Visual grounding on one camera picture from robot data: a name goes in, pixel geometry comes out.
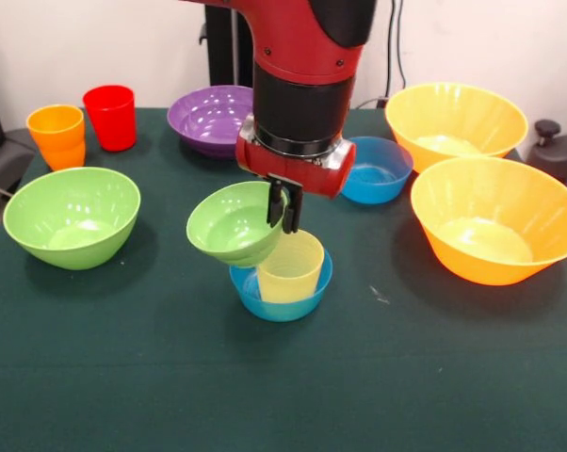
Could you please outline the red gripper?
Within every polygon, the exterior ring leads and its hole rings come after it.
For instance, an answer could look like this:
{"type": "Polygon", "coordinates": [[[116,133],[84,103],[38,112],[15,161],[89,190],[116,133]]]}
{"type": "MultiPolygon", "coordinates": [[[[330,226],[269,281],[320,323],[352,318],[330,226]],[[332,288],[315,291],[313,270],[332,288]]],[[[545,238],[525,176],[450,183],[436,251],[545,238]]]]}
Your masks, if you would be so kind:
{"type": "Polygon", "coordinates": [[[342,191],[355,162],[356,145],[340,138],[325,156],[297,158],[275,153],[263,145],[254,129],[255,121],[251,113],[242,122],[235,145],[235,159],[240,168],[250,173],[297,184],[285,185],[289,200],[284,211],[282,183],[270,181],[267,206],[267,223],[275,226],[284,214],[283,232],[295,234],[300,225],[303,190],[335,198],[342,191]]]}

